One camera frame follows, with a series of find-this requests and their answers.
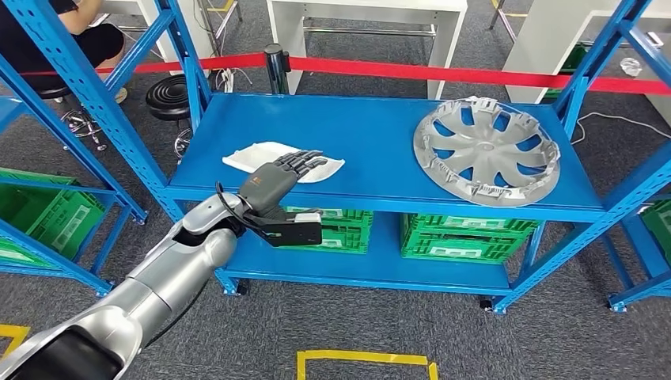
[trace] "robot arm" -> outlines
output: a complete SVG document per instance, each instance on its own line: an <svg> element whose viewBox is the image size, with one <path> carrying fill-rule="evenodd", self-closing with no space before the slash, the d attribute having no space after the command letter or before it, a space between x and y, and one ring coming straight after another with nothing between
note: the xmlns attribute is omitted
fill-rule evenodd
<svg viewBox="0 0 671 380"><path fill-rule="evenodd" d="M217 194L177 222L107 296L1 361L0 379L119 379L164 322L228 261L246 229L273 246L320 244L319 214L279 207L300 177L325 163L319 154L299 151L261 166L238 195L218 184Z"/></svg>

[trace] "wheel cover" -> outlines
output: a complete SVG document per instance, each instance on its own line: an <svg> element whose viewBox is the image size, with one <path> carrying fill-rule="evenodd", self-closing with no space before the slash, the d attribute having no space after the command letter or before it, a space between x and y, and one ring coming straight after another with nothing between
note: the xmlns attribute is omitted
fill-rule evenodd
<svg viewBox="0 0 671 380"><path fill-rule="evenodd" d="M413 147L438 186L485 206L537 202L559 179L559 147L538 120L493 99L440 104L419 123Z"/></svg>

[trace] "green plastic crate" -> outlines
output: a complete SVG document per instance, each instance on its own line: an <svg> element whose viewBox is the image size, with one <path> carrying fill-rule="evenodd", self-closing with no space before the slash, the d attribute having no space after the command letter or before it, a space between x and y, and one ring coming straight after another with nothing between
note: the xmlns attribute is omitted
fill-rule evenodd
<svg viewBox="0 0 671 380"><path fill-rule="evenodd" d="M446 215L407 214L406 228L430 234L464 234L499 238L526 238L538 221L503 218L466 218Z"/></svg>
<svg viewBox="0 0 671 380"><path fill-rule="evenodd" d="M323 225L321 227L321 239L322 242L320 245L298 245L279 248L366 253L368 251L368 240L370 239L370 228Z"/></svg>
<svg viewBox="0 0 671 380"><path fill-rule="evenodd" d="M287 212L303 212L306 210L320 210L321 222L325 226L370 227L373 224L373 212L364 210L348 210L342 208L310 208L284 207Z"/></svg>
<svg viewBox="0 0 671 380"><path fill-rule="evenodd" d="M472 236L413 230L409 215L401 219L401 256L416 259L501 264L524 242L524 237Z"/></svg>
<svg viewBox="0 0 671 380"><path fill-rule="evenodd" d="M564 64L561 69L559 69L560 74L571 75L580 66L580 62L587 55L587 46L585 44L576 44L573 47L573 50L568 55L567 60L564 61ZM548 89L543 97L544 100L554 100L562 92L562 89Z"/></svg>
<svg viewBox="0 0 671 380"><path fill-rule="evenodd" d="M671 263L671 200L655 202L641 214L641 219Z"/></svg>
<svg viewBox="0 0 671 380"><path fill-rule="evenodd" d="M0 169L0 177L76 184L72 177L11 169ZM3 199L0 218L68 259L74 258L80 244L104 213L104 206L94 196L84 192L0 184L0 196ZM49 266L34 253L0 238L2 263Z"/></svg>
<svg viewBox="0 0 671 380"><path fill-rule="evenodd" d="M47 261L42 260L36 254L17 247L6 239L0 239L0 264L52 268Z"/></svg>

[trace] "yellow floor tape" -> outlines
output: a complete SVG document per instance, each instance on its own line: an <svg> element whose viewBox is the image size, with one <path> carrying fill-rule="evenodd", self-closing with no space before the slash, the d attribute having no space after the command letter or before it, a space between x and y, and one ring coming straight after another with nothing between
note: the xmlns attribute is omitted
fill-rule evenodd
<svg viewBox="0 0 671 380"><path fill-rule="evenodd" d="M426 358L426 356L344 350L310 350L297 352L297 380L305 380L305 362L308 359L356 360L361 362L428 366L429 380L438 380L438 366L436 366L436 363L429 364L429 360Z"/></svg>
<svg viewBox="0 0 671 380"><path fill-rule="evenodd" d="M28 335L30 328L28 326L0 325L0 336L12 338L9 347L2 353L2 358L9 355L23 343L23 339Z"/></svg>
<svg viewBox="0 0 671 380"><path fill-rule="evenodd" d="M226 0L223 8L207 8L208 12L228 12L234 0Z"/></svg>
<svg viewBox="0 0 671 380"><path fill-rule="evenodd" d="M494 9L499 8L499 0L491 0L491 4L494 6ZM527 17L528 13L504 13L508 17Z"/></svg>

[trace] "white table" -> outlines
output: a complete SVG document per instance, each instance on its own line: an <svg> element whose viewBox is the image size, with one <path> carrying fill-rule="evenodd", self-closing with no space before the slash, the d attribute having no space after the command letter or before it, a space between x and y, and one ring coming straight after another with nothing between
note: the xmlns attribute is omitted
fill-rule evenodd
<svg viewBox="0 0 671 380"><path fill-rule="evenodd" d="M587 25L603 25L618 4L620 0L536 0L503 70L559 73ZM653 0L638 26L645 32L668 32L670 19L671 1ZM515 103L538 103L548 90L515 85L506 89Z"/></svg>
<svg viewBox="0 0 671 380"><path fill-rule="evenodd" d="M214 47L210 41L209 34L200 26L206 25L206 22L203 20L199 2L196 0L178 0L177 3L184 15L196 54L201 59L211 57L214 54ZM158 17L158 9L154 0L104 0L100 12L142 15L147 25L151 25L156 20L156 17ZM164 61L177 61L177 53L172 48L172 43L167 33L161 35L157 46Z"/></svg>
<svg viewBox="0 0 671 380"><path fill-rule="evenodd" d="M429 66L449 67L468 5L466 0L266 0L273 40L292 56L305 57L304 17L435 25ZM302 71L287 75L296 93ZM444 81L428 81L430 99L440 99Z"/></svg>

